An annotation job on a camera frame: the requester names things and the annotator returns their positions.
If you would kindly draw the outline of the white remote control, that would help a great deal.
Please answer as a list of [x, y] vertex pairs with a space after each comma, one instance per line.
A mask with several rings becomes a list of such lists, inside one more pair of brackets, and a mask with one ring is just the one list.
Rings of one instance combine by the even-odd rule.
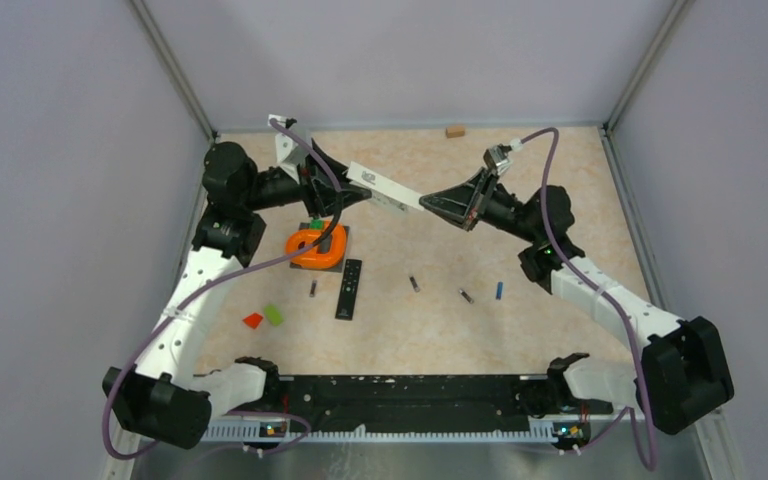
[[351, 162], [346, 176], [352, 185], [369, 190], [371, 192], [370, 200], [386, 210], [400, 214], [425, 210], [419, 202], [421, 197], [419, 192], [375, 172], [369, 167]]

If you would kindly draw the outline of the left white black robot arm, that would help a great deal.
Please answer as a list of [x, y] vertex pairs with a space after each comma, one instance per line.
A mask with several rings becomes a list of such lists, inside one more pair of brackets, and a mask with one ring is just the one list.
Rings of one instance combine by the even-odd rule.
[[370, 200], [357, 165], [345, 166], [313, 142], [278, 135], [283, 162], [259, 170], [244, 148], [217, 142], [204, 157], [202, 185], [207, 206], [186, 256], [184, 271], [150, 336], [103, 380], [106, 402], [102, 441], [107, 453], [128, 460], [113, 444], [111, 424], [125, 431], [183, 449], [197, 445], [210, 422], [240, 405], [268, 413], [281, 393], [275, 366], [243, 358], [207, 374], [195, 363], [232, 284], [244, 275], [281, 265], [301, 254], [289, 253], [255, 264], [265, 231], [260, 211], [294, 203], [313, 218], [338, 221], [343, 210]]

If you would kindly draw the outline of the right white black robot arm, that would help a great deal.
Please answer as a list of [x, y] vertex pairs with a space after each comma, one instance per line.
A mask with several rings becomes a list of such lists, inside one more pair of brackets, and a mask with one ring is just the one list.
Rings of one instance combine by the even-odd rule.
[[485, 222], [528, 242], [518, 255], [527, 279], [587, 313], [628, 348], [629, 365], [587, 354], [563, 359], [546, 385], [549, 404], [572, 412], [585, 400], [630, 407], [675, 435], [733, 399], [734, 384], [717, 327], [685, 319], [612, 279], [570, 239], [575, 221], [562, 186], [542, 185], [526, 202], [480, 169], [466, 182], [420, 197], [428, 212], [465, 231]]

